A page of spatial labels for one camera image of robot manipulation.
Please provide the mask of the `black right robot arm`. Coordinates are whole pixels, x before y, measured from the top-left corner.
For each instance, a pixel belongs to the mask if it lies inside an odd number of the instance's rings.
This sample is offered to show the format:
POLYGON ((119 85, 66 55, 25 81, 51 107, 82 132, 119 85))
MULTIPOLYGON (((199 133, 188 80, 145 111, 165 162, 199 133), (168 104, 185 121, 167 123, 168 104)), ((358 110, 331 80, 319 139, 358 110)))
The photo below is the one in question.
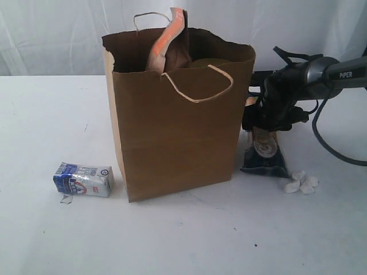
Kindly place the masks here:
POLYGON ((259 97, 245 108, 242 128, 289 131, 293 124, 309 120, 310 112, 297 107, 298 101, 332 99, 343 89, 365 86, 366 57, 344 62, 320 57, 292 63, 260 81, 259 97))

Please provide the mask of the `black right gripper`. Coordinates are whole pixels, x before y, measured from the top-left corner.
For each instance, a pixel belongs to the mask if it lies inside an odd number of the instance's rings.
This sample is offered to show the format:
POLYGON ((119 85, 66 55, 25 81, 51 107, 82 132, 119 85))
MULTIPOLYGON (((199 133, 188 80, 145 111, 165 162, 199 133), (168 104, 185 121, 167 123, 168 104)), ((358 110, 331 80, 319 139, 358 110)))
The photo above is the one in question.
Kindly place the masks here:
POLYGON ((293 62, 280 70, 253 72, 250 86, 259 87, 254 104, 245 107, 242 129, 260 128, 268 132, 289 131, 298 122, 307 122, 309 112, 295 104, 305 86, 305 69, 310 63, 293 62))

